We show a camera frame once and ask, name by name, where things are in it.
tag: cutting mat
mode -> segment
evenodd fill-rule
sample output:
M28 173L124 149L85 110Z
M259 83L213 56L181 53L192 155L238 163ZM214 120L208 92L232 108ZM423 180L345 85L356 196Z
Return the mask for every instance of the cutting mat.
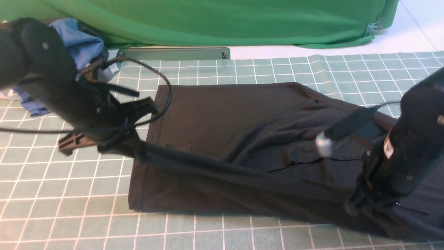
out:
M176 85L296 81L329 97L371 106L399 100L443 66L444 52L147 63ZM131 63L113 82L153 98L164 84ZM0 107L1 126L68 128L53 114L31 118L19 101L0 101ZM396 105L381 111L400 115ZM147 127L138 132L145 138ZM0 249L444 249L438 242L400 242L287 218L134 213L127 208L132 159L99 155L94 148L66 157L57 152L57 139L0 134Z

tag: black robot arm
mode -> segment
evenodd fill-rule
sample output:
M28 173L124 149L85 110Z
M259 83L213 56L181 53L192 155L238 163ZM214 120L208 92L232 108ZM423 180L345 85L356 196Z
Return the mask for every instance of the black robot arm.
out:
M360 109L317 138L328 157L341 142L373 118L379 108ZM444 68L407 91L401 117L387 136L377 138L363 156L363 173L346 202L351 214L389 208L408 196L441 162L444 155Z
M110 90L133 96L138 92L87 77L109 64L98 61L79 71L55 29L30 18L1 24L0 89L19 83L69 123L74 131L59 141L66 155L93 145L101 153L129 157L145 152L134 125L149 113L158 114L156 106L151 98L119 103Z

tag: blue cloth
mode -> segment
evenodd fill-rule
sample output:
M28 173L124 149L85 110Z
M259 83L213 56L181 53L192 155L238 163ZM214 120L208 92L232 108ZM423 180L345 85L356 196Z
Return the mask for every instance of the blue cloth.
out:
M77 69L87 66L92 59L103 51L103 40L79 31L76 19L60 19L50 24L50 26L59 33L66 50L74 58ZM20 96L23 108L31 114L31 117L50 113L43 104L30 97L18 85L12 87L12 89Z

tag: black cable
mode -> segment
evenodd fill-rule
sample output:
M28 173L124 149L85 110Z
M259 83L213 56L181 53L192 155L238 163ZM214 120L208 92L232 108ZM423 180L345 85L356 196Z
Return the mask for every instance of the black cable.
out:
M7 132L7 133L32 133L32 134L63 134L63 133L91 133L91 132L100 132L100 131L104 131L104 130L108 130L108 131L117 131L117 130L124 130L124 129L132 129L138 126L142 126L142 125L146 125L149 123L152 123L156 120L158 120L160 117L162 117L168 110L168 108L170 107L170 103L171 103L171 83L170 81L167 79L167 77L162 74L160 71L156 70L155 68L141 62L141 61L137 61L135 59L129 58L129 57L116 57L114 59L111 59L109 61L107 61L105 63L105 65L103 66L104 69L108 68L111 64L116 63L116 62L121 62L121 61L131 61L134 62L136 64L139 64L147 69L149 69L150 71L154 72L156 75L158 75L160 78L162 78L166 85L168 86L168 98L166 100L166 104L163 107L163 109L154 117L152 117L151 119L147 120L147 121L142 121L136 124L129 124L129 125L124 125L124 126L120 126L120 127L107 127L107 128L98 128L98 129L74 129L74 130L70 130L70 129L66 129L66 130L30 130L30 129L9 129L9 128L5 128L5 127L0 127L0 132Z
M387 102L378 104L378 105L373 106L373 107L368 108L368 109L371 110L373 113L376 113L376 111L378 111L383 106L388 106L388 105L392 105L392 104L399 104L399 103L400 103L400 101L387 101Z

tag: black cloth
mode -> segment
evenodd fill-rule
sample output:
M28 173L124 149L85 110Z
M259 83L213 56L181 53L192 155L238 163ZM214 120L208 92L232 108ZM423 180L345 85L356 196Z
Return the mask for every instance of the black cloth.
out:
M168 112L150 124L148 160L135 161L130 209L142 212L283 216L393 239L443 240L439 165L402 206L353 218L343 208L362 172L359 137L331 159L314 139L361 107L298 83L173 86ZM156 103L163 107L167 88ZM396 119L367 124L385 136Z

